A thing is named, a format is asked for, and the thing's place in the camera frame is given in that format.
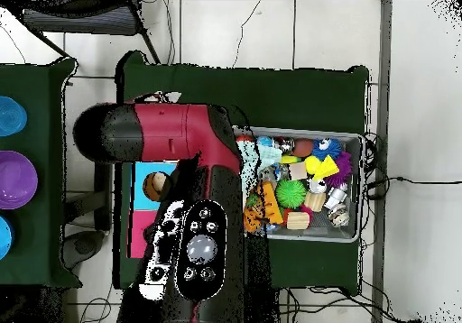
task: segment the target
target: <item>chair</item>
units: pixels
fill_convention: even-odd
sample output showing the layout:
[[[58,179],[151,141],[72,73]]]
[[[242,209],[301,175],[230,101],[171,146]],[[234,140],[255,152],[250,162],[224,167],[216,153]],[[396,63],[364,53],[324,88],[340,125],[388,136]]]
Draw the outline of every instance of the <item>chair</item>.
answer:
[[[156,64],[161,64],[138,14],[139,1],[23,0],[2,1],[16,19],[62,56],[69,56],[43,32],[74,32],[133,36],[141,34]]]

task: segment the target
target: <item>blue block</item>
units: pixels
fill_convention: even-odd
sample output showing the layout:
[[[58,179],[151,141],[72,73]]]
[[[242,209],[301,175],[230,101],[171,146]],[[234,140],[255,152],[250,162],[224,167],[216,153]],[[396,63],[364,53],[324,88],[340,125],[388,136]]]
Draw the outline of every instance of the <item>blue block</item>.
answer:
[[[134,210],[158,210],[160,202],[151,201],[143,193],[146,176],[155,171],[171,174],[177,164],[172,162],[136,162],[134,166]]]

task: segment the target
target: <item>purple bowl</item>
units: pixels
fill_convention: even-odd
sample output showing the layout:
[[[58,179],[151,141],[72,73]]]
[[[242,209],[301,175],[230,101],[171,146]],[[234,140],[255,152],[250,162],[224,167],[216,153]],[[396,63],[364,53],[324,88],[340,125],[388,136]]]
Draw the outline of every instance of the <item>purple bowl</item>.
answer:
[[[18,152],[0,151],[0,209],[18,209],[37,190],[37,171]]]

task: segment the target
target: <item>green cloth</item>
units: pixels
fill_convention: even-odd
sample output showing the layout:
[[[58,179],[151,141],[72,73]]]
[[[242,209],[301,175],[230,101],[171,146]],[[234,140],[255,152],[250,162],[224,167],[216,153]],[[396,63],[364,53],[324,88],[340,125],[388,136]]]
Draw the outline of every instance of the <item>green cloth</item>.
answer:
[[[63,221],[63,132],[61,96],[74,59],[49,66],[0,64],[0,96],[24,107],[27,124],[18,134],[0,137],[0,150],[26,156],[37,170],[32,200],[16,210],[0,210],[13,225],[15,239],[0,261],[0,285],[79,287],[79,279],[60,259]]]
[[[362,134],[365,123],[366,67],[351,71],[322,69],[215,69],[187,64],[147,65],[139,51],[119,64],[124,99],[155,91],[181,93],[180,103],[227,108],[233,125]],[[134,279],[137,260],[126,258],[130,164],[124,166],[120,282]],[[356,293],[358,242],[270,240],[274,287],[341,286]]]

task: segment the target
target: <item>pink block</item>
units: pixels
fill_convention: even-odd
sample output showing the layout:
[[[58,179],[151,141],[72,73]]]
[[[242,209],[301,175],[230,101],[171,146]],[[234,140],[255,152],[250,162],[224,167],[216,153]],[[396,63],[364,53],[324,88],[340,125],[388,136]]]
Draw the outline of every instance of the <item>pink block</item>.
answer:
[[[134,210],[132,223],[131,258],[143,258],[146,250],[143,231],[154,222],[157,210]]]

